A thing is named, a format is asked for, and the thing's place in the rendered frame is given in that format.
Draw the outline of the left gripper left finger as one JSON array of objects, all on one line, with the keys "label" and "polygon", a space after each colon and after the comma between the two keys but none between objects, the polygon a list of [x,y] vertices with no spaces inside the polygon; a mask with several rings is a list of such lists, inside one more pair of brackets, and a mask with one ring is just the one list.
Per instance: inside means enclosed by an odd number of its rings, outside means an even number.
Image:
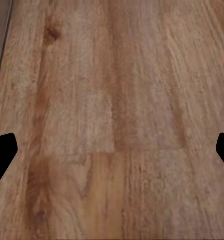
[{"label": "left gripper left finger", "polygon": [[0,136],[0,180],[18,152],[16,137],[13,133]]}]

